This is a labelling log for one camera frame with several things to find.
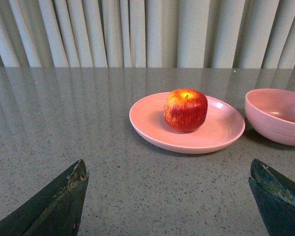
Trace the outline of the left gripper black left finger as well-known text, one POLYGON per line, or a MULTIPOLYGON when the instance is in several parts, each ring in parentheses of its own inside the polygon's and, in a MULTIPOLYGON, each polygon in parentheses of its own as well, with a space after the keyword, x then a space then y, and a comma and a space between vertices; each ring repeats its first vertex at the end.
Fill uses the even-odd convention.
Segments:
POLYGON ((0 236, 76 236, 89 181, 80 159, 0 221, 0 236))

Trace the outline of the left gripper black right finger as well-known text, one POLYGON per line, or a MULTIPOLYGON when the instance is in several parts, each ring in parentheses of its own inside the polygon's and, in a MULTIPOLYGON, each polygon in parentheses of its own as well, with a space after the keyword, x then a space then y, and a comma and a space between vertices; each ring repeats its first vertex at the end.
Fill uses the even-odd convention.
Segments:
POLYGON ((295 182, 254 159, 249 186, 270 236, 295 236, 295 182))

